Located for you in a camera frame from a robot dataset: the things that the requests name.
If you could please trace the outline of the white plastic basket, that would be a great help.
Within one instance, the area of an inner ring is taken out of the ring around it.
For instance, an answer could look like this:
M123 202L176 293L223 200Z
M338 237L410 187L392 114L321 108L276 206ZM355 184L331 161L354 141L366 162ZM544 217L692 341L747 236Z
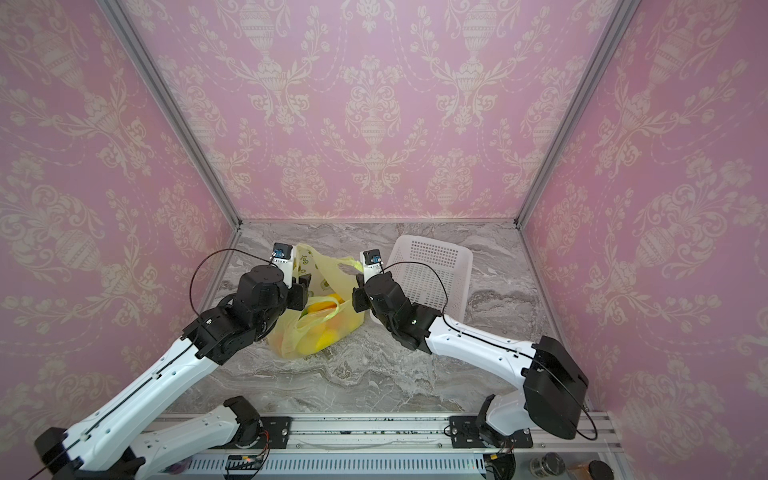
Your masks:
M422 236L402 235L387 266L413 302L443 310L462 322L469 297L473 254L463 246Z

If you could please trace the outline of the yellow-green plastic bag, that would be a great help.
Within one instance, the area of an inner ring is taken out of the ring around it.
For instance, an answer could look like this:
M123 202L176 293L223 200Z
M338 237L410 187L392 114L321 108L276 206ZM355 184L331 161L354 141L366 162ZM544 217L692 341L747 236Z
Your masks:
M363 271L352 257L324 255L307 244L294 249L295 278L309 274L307 304L301 311L286 310L267 336L269 347L283 359L313 355L349 336L364 323L352 306L356 275Z

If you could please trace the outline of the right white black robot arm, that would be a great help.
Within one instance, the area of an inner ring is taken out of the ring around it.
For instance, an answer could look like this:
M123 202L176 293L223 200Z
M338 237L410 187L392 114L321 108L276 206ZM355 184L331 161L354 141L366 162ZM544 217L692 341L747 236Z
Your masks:
M482 440L502 447L537 427L564 440L579 435L589 380L557 339L499 337L411 302L389 272L359 274L352 305L369 311L403 347L468 363L514 387L486 397L475 418Z

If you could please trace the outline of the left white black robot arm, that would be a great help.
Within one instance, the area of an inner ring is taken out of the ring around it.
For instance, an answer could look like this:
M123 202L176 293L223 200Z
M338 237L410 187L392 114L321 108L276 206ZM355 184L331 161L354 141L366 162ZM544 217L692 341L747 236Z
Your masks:
M266 338L282 314L302 312L311 279L293 276L287 260L242 275L235 293L198 314L115 398L67 429L50 427L40 434L34 446L44 470L55 479L140 479L208 448L267 446L268 431L242 396L184 424L143 432L191 386Z

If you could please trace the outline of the glass jar metal lid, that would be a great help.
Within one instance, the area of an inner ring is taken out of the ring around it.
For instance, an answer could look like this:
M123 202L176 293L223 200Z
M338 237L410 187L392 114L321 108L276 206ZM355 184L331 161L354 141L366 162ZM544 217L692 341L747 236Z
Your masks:
M550 479L566 472L564 459L555 452L549 452L529 462L529 472L535 479Z

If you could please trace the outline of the dark round lid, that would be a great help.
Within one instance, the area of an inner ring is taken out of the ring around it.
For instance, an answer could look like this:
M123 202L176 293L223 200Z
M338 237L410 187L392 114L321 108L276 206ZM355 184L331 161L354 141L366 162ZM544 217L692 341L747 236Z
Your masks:
M587 465L587 473L590 480L614 480L613 469L601 460L593 460Z

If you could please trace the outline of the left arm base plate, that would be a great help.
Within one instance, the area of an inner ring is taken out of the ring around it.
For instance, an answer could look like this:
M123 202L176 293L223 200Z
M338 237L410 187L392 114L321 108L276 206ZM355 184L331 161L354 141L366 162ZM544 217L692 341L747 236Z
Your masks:
M237 425L230 445L241 449L269 447L282 450L287 447L292 417L262 416L243 396L227 399L223 405L235 415Z

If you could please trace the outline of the aluminium mounting rail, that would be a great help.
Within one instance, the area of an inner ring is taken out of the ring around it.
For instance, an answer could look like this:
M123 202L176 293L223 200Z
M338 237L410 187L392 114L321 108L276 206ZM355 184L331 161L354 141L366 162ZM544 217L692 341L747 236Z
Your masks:
M288 414L287 447L202 450L140 479L535 479L533 458L555 452L566 472L550 479L585 479L593 460L606 462L615 479L632 473L609 416L594 412L579 423L580 434L563 440L534 427L534 446L454 449L443 433L451 412ZM163 415L143 433L184 424L189 415ZM584 439L595 433L595 441Z

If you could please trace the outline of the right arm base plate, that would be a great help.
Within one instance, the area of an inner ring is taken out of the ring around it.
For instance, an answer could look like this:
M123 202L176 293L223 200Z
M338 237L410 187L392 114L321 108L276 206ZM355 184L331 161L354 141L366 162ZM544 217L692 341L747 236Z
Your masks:
M528 428L518 429L510 435L494 430L487 422L487 415L495 395L489 395L475 416L450 416L443 433L451 439L454 449L472 449L486 446L499 450L527 449L534 446Z

